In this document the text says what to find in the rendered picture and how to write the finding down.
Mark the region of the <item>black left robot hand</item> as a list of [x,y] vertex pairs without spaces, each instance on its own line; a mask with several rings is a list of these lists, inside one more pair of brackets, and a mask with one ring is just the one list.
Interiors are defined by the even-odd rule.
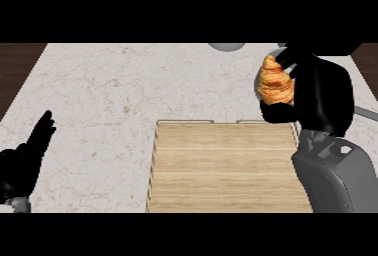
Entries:
[[43,157],[56,131],[52,111],[47,110],[34,126],[30,138],[15,149],[0,151],[0,204],[33,194]]

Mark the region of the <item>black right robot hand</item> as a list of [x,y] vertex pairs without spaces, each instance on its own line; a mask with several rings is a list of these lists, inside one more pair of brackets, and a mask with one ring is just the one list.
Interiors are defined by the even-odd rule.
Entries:
[[276,56],[287,69],[295,65],[290,77],[295,80],[294,104],[260,102],[269,123],[300,122],[304,130],[344,137],[355,115],[353,85],[343,66],[315,55],[309,46],[288,43]]

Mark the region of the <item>golden brown croissant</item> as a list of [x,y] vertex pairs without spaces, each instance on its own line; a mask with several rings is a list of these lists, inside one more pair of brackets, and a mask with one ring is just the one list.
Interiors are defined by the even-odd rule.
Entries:
[[267,105],[293,103],[294,80],[272,55],[263,61],[257,91]]

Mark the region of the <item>pale wooden tray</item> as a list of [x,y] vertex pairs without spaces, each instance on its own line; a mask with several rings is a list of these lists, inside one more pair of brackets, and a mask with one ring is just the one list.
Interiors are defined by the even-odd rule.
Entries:
[[260,120],[157,123],[146,211],[312,211],[291,156],[293,124]]

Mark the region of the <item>grey rounded object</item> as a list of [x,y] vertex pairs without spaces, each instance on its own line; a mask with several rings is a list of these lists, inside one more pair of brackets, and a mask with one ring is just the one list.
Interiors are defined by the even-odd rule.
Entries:
[[244,43],[210,43],[210,46],[222,52],[238,51],[245,44]]

